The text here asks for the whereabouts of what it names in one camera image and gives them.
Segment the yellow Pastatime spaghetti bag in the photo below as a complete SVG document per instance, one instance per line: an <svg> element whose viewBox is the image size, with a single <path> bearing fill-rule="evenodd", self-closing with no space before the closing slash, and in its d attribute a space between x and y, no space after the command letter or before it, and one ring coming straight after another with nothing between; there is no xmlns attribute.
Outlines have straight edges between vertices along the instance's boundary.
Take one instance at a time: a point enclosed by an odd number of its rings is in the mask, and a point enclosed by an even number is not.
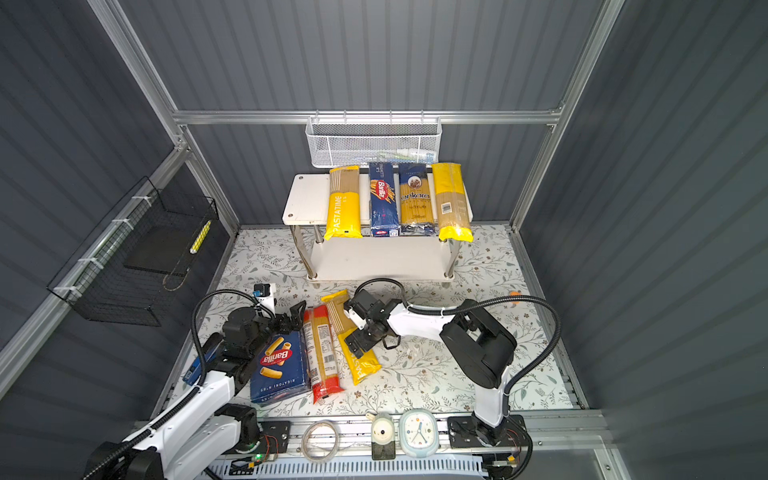
<svg viewBox="0 0 768 480"><path fill-rule="evenodd" d="M345 343L345 340L358 329L358 326L348 317L344 310L344 303L348 299L348 291L341 290L322 297L321 302L327 307L332 330L338 339L353 383L359 385L365 378L377 373L382 366L373 351L365 352L360 358L357 358Z"/></svg>
<svg viewBox="0 0 768 480"><path fill-rule="evenodd" d="M361 238L359 167L330 171L330 195L324 239Z"/></svg>

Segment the blue Barilla spaghetti box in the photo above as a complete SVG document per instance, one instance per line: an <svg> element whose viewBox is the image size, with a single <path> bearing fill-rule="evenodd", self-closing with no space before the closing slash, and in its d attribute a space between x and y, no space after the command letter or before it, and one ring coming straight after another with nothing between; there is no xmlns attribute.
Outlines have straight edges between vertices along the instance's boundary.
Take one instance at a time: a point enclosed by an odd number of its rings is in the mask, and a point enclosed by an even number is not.
<svg viewBox="0 0 768 480"><path fill-rule="evenodd" d="M394 169L391 163L369 164L369 211L373 237L396 237L400 232Z"/></svg>

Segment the dark blue spaghetti bag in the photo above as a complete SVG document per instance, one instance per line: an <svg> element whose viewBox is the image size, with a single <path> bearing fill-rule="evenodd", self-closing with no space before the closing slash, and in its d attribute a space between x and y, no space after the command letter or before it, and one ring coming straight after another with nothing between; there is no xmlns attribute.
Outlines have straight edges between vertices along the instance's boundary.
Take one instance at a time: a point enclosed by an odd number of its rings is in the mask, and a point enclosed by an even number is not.
<svg viewBox="0 0 768 480"><path fill-rule="evenodd" d="M403 235L431 236L435 220L426 166L399 165L400 226Z"/></svg>

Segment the yellow spaghetti bag with barcode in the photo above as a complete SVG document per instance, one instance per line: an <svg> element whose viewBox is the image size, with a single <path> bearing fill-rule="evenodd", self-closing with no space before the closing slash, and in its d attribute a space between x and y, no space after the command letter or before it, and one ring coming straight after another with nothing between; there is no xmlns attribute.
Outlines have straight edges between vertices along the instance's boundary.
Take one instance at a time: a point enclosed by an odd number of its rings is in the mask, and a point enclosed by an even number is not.
<svg viewBox="0 0 768 480"><path fill-rule="evenodd" d="M469 208L461 165L436 163L432 166L437 207L438 237L472 243Z"/></svg>

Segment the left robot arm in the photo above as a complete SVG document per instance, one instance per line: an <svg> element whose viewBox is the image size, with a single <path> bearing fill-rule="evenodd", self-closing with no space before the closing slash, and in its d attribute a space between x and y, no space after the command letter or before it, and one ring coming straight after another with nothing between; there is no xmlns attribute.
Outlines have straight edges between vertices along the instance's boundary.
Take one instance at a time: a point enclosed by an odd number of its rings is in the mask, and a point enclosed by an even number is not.
<svg viewBox="0 0 768 480"><path fill-rule="evenodd" d="M197 306L217 295L241 297L249 304L229 313L212 358L200 342L198 311L193 311L197 382L142 429L97 447L86 463L85 479L193 479L224 452L260 442L256 411L230 401L260 368L259 355L270 340L301 329L307 304L300 301L287 313L276 313L253 295L221 289Z"/></svg>

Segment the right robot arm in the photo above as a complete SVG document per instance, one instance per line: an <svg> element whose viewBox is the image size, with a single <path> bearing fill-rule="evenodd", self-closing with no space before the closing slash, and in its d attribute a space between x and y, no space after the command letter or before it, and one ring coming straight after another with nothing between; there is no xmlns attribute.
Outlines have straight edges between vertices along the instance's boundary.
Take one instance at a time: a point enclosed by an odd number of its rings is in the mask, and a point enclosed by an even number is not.
<svg viewBox="0 0 768 480"><path fill-rule="evenodd" d="M529 303L549 311L554 327L543 351L518 371L512 369L518 342L488 309L504 303ZM475 408L470 431L479 442L496 446L510 420L512 388L557 347L562 321L546 300L531 295L507 295L488 300L465 300L456 307L418 306L408 301L405 287L391 278L374 278L357 287L344 303L346 316L357 327L345 338L355 357L387 337L419 337L441 342L462 373L475 385Z"/></svg>

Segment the white two-tier shelf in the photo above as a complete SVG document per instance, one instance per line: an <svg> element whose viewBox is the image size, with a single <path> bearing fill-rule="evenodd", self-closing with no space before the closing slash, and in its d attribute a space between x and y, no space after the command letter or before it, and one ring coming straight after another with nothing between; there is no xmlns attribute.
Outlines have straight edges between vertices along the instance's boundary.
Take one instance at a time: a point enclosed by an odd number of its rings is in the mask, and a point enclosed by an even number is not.
<svg viewBox="0 0 768 480"><path fill-rule="evenodd" d="M312 282L361 282L374 277L405 281L449 282L462 244L436 236L332 238L327 224L328 174L294 177L283 212L296 251Z"/></svg>

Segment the red-ended spaghetti bag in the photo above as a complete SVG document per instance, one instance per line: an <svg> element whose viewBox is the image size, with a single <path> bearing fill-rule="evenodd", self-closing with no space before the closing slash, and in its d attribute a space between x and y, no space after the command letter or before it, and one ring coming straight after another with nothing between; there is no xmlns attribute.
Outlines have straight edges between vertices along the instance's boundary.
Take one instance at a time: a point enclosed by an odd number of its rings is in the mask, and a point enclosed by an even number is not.
<svg viewBox="0 0 768 480"><path fill-rule="evenodd" d="M338 365L326 305L308 309L303 318L303 334L309 362L313 402L341 393Z"/></svg>

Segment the blue Barilla rigatoni box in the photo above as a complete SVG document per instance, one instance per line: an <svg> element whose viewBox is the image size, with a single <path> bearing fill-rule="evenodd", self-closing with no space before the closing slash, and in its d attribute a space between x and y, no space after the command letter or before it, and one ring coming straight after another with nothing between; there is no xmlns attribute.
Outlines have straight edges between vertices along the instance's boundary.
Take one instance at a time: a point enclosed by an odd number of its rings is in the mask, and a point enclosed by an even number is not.
<svg viewBox="0 0 768 480"><path fill-rule="evenodd" d="M250 400L270 405L310 391L310 368L303 333L275 334L257 356Z"/></svg>

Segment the blue stapler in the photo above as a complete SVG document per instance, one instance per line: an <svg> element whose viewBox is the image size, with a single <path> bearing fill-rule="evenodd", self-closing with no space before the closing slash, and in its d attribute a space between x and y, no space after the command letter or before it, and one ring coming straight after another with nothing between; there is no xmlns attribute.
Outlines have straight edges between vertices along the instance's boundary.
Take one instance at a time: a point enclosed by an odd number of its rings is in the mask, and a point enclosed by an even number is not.
<svg viewBox="0 0 768 480"><path fill-rule="evenodd" d="M200 359L196 357L182 376L182 381L189 386L195 385L201 376Z"/></svg>

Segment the yellow marker pen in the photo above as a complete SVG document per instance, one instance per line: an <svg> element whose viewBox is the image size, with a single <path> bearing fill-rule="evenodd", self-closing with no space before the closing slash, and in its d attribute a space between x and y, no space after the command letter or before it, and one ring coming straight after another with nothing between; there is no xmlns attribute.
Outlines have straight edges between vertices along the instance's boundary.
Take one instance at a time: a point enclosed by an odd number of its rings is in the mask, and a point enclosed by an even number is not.
<svg viewBox="0 0 768 480"><path fill-rule="evenodd" d="M196 235L194 241L190 245L189 253L191 255L196 255L199 250L201 249L202 244L204 243L210 229L211 229L212 222L208 220L201 228L198 234Z"/></svg>

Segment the mint alarm clock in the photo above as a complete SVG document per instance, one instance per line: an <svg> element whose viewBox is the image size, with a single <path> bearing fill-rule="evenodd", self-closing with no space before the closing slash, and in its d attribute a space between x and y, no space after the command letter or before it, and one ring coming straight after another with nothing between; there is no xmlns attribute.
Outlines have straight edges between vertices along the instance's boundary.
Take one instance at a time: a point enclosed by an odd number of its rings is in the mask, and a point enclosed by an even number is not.
<svg viewBox="0 0 768 480"><path fill-rule="evenodd" d="M399 444L410 457L425 458L439 448L439 430L436 417L428 410L412 409L399 418Z"/></svg>

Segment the pens in white basket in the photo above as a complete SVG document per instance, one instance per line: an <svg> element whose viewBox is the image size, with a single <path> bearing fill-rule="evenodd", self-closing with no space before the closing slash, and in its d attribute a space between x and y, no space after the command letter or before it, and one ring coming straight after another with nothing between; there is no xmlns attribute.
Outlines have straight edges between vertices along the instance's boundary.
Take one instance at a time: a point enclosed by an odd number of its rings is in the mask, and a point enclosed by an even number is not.
<svg viewBox="0 0 768 480"><path fill-rule="evenodd" d="M433 164L437 162L438 155L434 150L406 148L379 151L377 158L381 161L395 163Z"/></svg>

